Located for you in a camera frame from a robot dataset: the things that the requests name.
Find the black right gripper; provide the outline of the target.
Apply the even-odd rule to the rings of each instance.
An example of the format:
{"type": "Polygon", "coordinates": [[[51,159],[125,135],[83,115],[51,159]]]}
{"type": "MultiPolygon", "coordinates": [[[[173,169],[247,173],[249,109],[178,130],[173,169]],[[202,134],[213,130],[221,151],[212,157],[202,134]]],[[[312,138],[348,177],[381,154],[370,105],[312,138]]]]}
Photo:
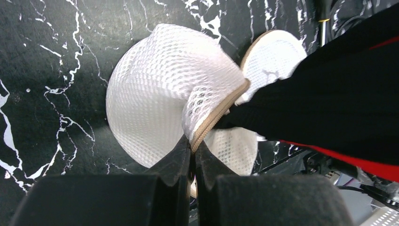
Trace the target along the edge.
{"type": "Polygon", "coordinates": [[[399,6],[307,56],[216,124],[305,146],[380,178],[399,179],[399,6]]]}

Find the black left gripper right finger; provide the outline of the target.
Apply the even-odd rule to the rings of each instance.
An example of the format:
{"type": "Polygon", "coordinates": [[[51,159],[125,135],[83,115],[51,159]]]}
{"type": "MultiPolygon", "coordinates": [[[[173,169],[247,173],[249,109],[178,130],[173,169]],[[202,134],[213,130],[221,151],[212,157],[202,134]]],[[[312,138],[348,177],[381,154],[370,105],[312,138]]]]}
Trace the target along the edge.
{"type": "Polygon", "coordinates": [[[201,226],[353,225],[339,190],[323,176],[239,176],[205,143],[195,163],[201,226]]]}

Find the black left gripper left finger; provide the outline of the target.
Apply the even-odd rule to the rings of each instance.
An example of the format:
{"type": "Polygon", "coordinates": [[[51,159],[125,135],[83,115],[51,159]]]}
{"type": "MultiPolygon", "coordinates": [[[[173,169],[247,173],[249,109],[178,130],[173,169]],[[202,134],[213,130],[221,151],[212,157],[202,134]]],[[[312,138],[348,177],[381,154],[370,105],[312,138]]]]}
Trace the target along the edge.
{"type": "Polygon", "coordinates": [[[175,147],[142,174],[47,176],[19,205],[13,226],[186,226],[190,144],[175,147]]]}

